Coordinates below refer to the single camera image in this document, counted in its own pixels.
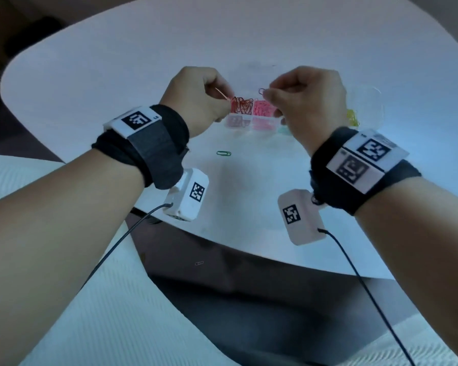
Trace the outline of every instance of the floor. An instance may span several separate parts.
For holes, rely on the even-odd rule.
[[[3,106],[0,155],[59,160]],[[163,222],[142,224],[133,238],[153,281],[220,346],[331,365],[386,331],[353,276],[252,256]],[[392,324],[417,312],[395,281],[367,284]]]

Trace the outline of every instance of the white table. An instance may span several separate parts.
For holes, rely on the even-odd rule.
[[[20,54],[1,93],[33,135],[70,161],[102,123],[157,103],[184,65],[216,67],[242,93],[300,64],[338,69],[347,86],[378,87],[382,132],[458,195],[458,44],[406,0],[138,0]],[[200,216],[157,218],[244,252],[352,274],[330,239],[294,246],[287,237],[277,197],[309,187],[309,159],[292,138],[236,135],[215,124],[189,147],[183,165],[210,179]],[[150,187],[136,206],[147,211],[165,194]],[[392,277],[354,219],[330,208],[322,216],[363,276]]]

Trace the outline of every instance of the right hand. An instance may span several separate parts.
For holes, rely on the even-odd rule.
[[[278,108],[310,156],[336,128],[349,126],[346,89],[337,71],[301,66],[275,79],[263,98]]]

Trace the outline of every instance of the hand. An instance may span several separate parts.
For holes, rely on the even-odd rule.
[[[193,138],[231,110],[231,102],[216,88],[228,98],[234,96],[232,88],[214,68],[184,67],[169,83],[160,104],[182,116]]]
[[[337,71],[301,66],[275,79],[263,98],[276,106],[310,156],[333,131],[348,126],[346,90]]]

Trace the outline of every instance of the wristband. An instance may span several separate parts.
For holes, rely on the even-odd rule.
[[[421,173],[409,153],[376,131],[336,129],[311,159],[311,186],[317,201],[350,215],[373,195]]]
[[[169,189],[181,178],[189,129],[175,110],[160,104],[135,108],[104,127],[92,148],[138,167],[145,187],[154,182],[158,189]]]

